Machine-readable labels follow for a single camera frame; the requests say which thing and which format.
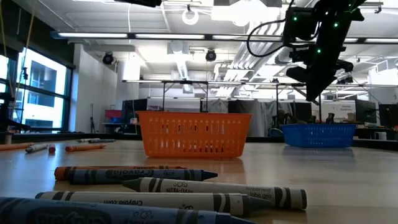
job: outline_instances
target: table surface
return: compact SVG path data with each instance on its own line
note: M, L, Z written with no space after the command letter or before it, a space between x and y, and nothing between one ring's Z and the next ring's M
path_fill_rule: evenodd
M140 141L116 141L106 149L66 153L75 141L47 151L0 152L0 196L34 197L51 190L129 191L121 185L56 182L57 166L179 165L218 172L215 182L305 189L306 211L264 210L257 223L398 223L398 154L352 149L300 149L285 144L247 143L233 159L156 159L146 157Z

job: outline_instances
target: ceiling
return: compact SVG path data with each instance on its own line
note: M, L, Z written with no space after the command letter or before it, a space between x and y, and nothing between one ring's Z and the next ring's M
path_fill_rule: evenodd
M245 34L249 26L239 27L231 21L214 21L211 19L213 0L202 1L201 5L192 3L192 8L198 9L199 20L195 25L187 25L182 21L182 13L186 8L183 4L176 6L164 4L161 8L129 5L123 3L103 3L76 0L14 0L21 7L32 12L48 25L58 31L75 32L161 32L161 33L194 33L194 34ZM296 0L296 6L310 6L317 0ZM398 2L396 0L383 0L383 10L375 14L375 8L366 8L364 22L353 22L348 36L350 37L398 37ZM241 17L249 16L250 11L236 12ZM99 57L104 52L98 50L101 46L133 45L145 61L141 68L144 75L170 73L177 69L176 63L167 56L165 40L87 40L85 44L94 49ZM231 63L235 55L242 48L239 42L209 42L188 41L189 48L199 49L191 51L194 56L186 65L188 70L213 71L216 62L206 62L207 49L215 49L218 54L217 62ZM115 52L115 56L126 58L127 52ZM353 62L358 68L354 76L361 82L367 80L367 62L379 62L380 58L398 57L398 45L347 45L341 59Z

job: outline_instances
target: gray crayon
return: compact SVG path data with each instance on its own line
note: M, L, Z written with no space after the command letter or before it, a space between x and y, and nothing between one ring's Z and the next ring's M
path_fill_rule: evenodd
M95 139L95 140L88 140L88 143L111 143L115 142L115 139Z
M93 138L93 139L79 139L79 140L77 140L77 142L84 143L84 142L88 142L88 141L90 141L90 140L100 140L100 139L99 139L99 138Z
M40 151L40 150L47 149L48 147L49 147L48 144L33 145L33 146L29 146L27 149L25 149L25 151L27 153L32 153L32 152L37 152L37 151Z
M136 192L241 193L251 197L270 200L272 206L275 208L306 209L307 207L307 194L305 191L287 187L259 187L243 184L221 184L150 177L127 180L122 184Z
M217 173L199 169L82 169L71 170L68 180L71 184L121 184L140 177L203 181L217 177Z
M0 197L0 222L23 223L156 223L250 224L227 213L102 203L63 202Z
M160 208L181 208L225 212L246 216L251 211L271 207L271 202L244 194L207 193L137 193L137 192L42 192L39 199L74 202L108 203L115 205L137 205Z

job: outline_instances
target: blue basket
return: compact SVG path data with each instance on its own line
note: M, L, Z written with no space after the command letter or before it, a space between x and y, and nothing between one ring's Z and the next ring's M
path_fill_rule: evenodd
M355 124L282 125L286 144L297 147L350 147L355 129Z

